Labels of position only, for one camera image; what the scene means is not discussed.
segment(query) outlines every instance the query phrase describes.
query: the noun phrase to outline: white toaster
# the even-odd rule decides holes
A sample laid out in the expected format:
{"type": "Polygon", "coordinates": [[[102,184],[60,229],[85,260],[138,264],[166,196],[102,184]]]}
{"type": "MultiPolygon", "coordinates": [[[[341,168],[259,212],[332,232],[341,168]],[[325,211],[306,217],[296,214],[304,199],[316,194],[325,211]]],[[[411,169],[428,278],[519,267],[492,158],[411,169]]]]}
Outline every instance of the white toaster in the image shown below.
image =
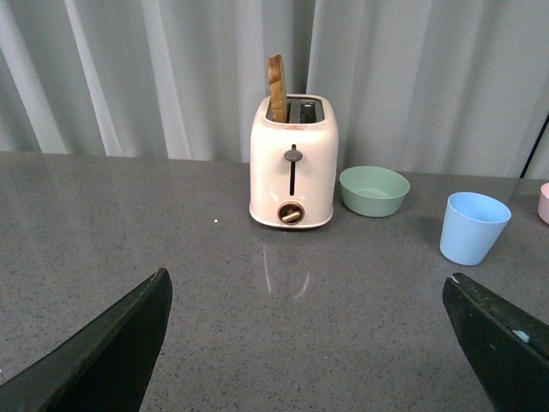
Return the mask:
{"type": "Polygon", "coordinates": [[[326,99],[289,94],[288,123],[272,120],[270,98],[250,138],[250,214],[264,225],[318,227],[334,210],[338,133],[326,99]]]}

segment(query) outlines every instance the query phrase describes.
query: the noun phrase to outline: plastic cup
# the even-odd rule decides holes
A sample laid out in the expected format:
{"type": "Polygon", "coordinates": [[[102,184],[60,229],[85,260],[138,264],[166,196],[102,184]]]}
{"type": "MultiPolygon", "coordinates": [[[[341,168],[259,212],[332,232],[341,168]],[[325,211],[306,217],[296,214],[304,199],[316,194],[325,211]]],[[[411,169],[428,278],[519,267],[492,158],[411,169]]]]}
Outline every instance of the plastic cup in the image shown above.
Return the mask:
{"type": "Polygon", "coordinates": [[[492,197],[454,193],[446,204],[440,252],[456,264],[479,264],[510,218],[509,208],[492,197]]]}
{"type": "Polygon", "coordinates": [[[538,203],[538,215],[541,220],[549,225],[549,183],[541,186],[540,202],[538,203]]]}

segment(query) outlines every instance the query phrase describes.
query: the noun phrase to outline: bowl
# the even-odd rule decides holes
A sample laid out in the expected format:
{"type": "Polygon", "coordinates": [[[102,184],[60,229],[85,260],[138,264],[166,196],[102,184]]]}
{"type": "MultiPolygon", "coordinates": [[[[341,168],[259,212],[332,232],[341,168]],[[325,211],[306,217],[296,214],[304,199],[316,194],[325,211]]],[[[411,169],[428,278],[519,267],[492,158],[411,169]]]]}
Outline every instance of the bowl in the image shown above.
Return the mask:
{"type": "Polygon", "coordinates": [[[340,182],[343,203],[362,216],[393,215],[410,191],[404,176],[383,167],[350,167],[340,174],[340,182]]]}

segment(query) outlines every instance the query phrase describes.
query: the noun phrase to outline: countertop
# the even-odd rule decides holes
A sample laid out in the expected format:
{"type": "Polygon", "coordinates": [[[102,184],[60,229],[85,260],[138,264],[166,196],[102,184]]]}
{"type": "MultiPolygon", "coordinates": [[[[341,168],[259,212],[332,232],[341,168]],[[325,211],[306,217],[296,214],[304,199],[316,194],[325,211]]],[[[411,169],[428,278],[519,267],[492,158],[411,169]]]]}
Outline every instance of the countertop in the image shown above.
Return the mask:
{"type": "Polygon", "coordinates": [[[403,173],[386,218],[290,232],[249,215],[249,165],[0,153],[0,384],[159,267],[173,283],[142,411],[488,411],[443,307],[461,271],[549,323],[540,180],[403,173]],[[438,250],[446,199],[513,214],[478,266],[438,250]]]}

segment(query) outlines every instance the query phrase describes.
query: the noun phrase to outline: white curtain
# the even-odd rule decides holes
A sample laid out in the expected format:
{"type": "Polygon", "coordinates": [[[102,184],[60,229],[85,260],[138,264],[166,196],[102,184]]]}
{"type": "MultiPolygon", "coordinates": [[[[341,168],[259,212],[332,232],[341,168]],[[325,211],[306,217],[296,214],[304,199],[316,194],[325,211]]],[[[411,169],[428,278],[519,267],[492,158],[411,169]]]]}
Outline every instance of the white curtain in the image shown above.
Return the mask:
{"type": "Polygon", "coordinates": [[[0,51],[0,150],[247,161],[279,53],[340,167],[518,177],[549,113],[547,0],[0,0],[0,51]]]}

